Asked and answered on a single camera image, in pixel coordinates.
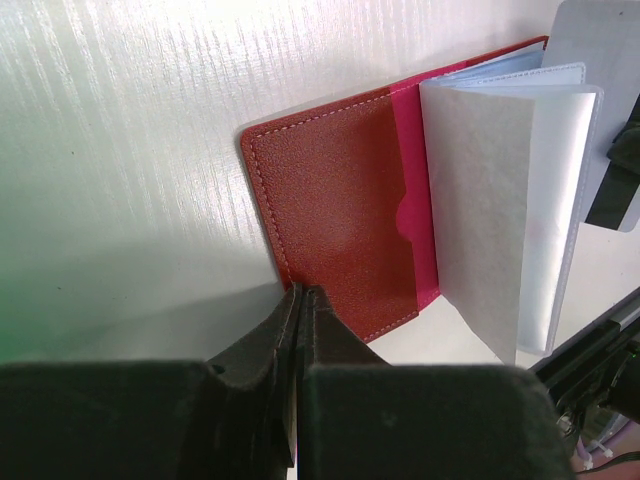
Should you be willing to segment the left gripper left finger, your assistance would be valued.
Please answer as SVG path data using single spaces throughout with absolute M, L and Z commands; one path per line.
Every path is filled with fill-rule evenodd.
M 295 456 L 303 289 L 207 361 L 1 369 L 5 479 L 283 479 Z

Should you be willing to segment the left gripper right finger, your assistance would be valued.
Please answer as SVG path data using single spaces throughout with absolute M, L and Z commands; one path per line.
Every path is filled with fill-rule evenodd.
M 298 337 L 302 479 L 571 479 L 544 386 L 504 365 L 392 366 L 308 289 Z

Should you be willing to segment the white striped card front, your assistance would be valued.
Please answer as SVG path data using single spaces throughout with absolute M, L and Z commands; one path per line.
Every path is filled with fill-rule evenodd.
M 630 232 L 639 220 L 639 162 L 612 162 L 610 148 L 639 117 L 639 3 L 564 1 L 543 58 L 545 67 L 582 62 L 585 82 L 602 89 L 580 220 Z

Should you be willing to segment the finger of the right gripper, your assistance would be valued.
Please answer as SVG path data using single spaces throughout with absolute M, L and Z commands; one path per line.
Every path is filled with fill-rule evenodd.
M 639 179 L 639 99 L 607 151 L 609 167 L 616 179 Z

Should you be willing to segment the red card holder wallet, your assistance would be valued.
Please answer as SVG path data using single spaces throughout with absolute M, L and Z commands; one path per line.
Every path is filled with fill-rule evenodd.
M 552 352 L 603 99 L 543 37 L 244 130 L 282 284 L 372 341 L 436 298 L 506 363 Z

